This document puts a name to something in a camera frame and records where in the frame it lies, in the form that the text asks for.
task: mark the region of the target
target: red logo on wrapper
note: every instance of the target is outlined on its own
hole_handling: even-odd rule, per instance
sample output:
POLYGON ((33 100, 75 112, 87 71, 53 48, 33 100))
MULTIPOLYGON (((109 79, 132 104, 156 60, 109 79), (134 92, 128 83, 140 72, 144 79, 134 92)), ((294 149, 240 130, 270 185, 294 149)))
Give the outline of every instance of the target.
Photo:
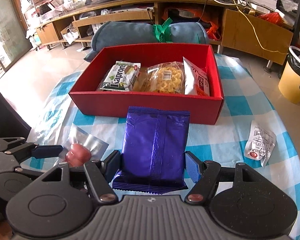
POLYGON ((249 154, 252 158, 257 158, 258 157, 258 154, 256 154, 255 152, 249 152, 249 154))

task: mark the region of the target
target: black chair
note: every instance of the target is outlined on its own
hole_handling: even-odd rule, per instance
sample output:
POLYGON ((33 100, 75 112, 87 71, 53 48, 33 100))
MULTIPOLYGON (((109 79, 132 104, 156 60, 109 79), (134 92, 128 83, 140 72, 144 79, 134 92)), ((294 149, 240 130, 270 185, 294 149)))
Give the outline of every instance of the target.
POLYGON ((31 127, 18 115, 0 93, 0 138, 27 138, 31 127))

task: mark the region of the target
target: green bow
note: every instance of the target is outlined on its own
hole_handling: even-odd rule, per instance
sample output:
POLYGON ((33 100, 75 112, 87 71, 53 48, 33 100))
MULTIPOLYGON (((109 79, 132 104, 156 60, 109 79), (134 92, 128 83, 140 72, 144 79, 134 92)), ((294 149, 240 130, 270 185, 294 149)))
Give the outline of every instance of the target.
POLYGON ((162 25, 154 24, 153 30, 157 41, 159 42, 172 42, 171 41, 171 32, 169 25, 172 23, 172 20, 168 18, 162 25))

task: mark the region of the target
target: trash can rim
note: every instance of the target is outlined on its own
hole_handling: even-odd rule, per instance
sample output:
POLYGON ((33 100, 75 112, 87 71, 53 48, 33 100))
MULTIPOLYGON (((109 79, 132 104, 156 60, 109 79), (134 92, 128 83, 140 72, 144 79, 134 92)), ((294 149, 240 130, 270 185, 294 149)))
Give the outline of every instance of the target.
POLYGON ((297 48, 297 47, 295 47, 295 46, 290 46, 290 47, 289 47, 289 52, 290 52, 290 53, 293 55, 293 57, 295 57, 295 59, 300 63, 300 58, 294 53, 293 49, 294 49, 294 50, 298 50, 298 51, 300 51, 300 49, 297 48))

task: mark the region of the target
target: barcode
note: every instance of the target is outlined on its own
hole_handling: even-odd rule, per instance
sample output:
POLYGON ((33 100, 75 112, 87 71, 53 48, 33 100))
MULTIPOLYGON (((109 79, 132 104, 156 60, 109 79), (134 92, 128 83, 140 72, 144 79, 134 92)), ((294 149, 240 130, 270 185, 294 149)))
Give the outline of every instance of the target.
POLYGON ((165 70, 163 72, 162 80, 171 80, 171 70, 165 70))

